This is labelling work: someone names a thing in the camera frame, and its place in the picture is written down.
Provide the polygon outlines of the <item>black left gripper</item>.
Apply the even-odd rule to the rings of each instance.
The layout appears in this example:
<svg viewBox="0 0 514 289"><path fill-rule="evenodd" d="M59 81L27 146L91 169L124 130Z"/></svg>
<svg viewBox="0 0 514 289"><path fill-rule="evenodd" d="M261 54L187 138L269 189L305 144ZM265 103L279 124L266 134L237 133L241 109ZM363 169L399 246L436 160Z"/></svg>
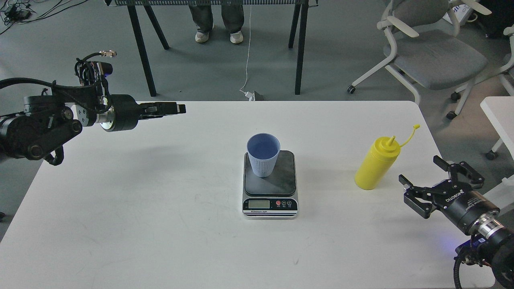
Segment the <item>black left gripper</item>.
<svg viewBox="0 0 514 289"><path fill-rule="evenodd" d="M187 112L185 104L176 102L146 102L137 104L130 95L110 95L108 119L101 122L103 130L107 132L118 132L122 130L134 129L141 117L141 120L149 120L185 114Z"/></svg>

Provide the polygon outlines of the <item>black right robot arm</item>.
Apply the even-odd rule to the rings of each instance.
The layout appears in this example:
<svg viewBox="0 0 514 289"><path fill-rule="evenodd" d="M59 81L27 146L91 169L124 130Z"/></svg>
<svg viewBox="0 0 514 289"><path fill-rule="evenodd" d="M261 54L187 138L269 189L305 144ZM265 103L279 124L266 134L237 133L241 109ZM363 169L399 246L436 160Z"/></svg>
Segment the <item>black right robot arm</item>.
<svg viewBox="0 0 514 289"><path fill-rule="evenodd" d="M496 217L500 208L481 195L477 189L484 178L467 162L448 163L435 155L433 163L448 173L448 178L433 187L413 185L405 176L404 203L423 218L438 210L463 234L470 237L456 249L453 279L461 288L460 266L479 265L492 269L494 278L503 288L513 287L513 230Z"/></svg>

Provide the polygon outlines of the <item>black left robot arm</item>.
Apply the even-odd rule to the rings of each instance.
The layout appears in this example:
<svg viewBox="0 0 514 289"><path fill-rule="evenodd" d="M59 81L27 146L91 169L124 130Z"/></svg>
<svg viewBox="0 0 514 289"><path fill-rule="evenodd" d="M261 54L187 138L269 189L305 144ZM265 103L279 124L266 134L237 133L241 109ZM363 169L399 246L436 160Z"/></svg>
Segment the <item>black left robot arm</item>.
<svg viewBox="0 0 514 289"><path fill-rule="evenodd" d="M107 77L109 63L92 57L114 57L115 51L100 51L78 58L75 75L79 86L58 85L28 77L1 81L1 88L17 84L44 86L40 95L24 97L24 110L2 115L0 122L1 162L9 159L45 160L53 166L64 160L63 146L84 127L99 123L107 132L134 129L140 120L184 114L186 106L175 102L138 104L125 94L111 94Z"/></svg>

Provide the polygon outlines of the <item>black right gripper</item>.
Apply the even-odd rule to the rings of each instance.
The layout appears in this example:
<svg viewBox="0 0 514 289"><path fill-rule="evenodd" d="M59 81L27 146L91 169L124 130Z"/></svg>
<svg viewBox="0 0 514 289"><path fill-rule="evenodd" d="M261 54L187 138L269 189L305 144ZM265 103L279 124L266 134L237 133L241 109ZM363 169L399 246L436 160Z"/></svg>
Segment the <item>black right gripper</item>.
<svg viewBox="0 0 514 289"><path fill-rule="evenodd" d="M498 206L474 190L483 187L485 178L466 161L448 163L435 155L433 163L448 172L448 181L419 187L400 174L404 203L425 219L438 210L465 235L478 234L483 216L493 218L500 212ZM466 177L468 183L459 181L459 174Z"/></svg>

